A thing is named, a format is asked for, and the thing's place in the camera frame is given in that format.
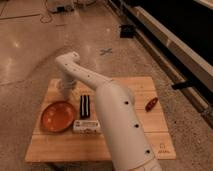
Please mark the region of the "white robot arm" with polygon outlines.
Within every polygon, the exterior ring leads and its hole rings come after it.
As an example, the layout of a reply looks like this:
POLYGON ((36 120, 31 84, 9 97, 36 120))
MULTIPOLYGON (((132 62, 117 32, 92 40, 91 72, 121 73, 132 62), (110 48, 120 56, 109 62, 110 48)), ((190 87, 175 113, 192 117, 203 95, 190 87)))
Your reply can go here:
POLYGON ((94 107, 116 171, 162 171, 136 114, 131 90, 118 81, 82 67, 76 52, 55 61, 68 81, 94 91, 94 107))

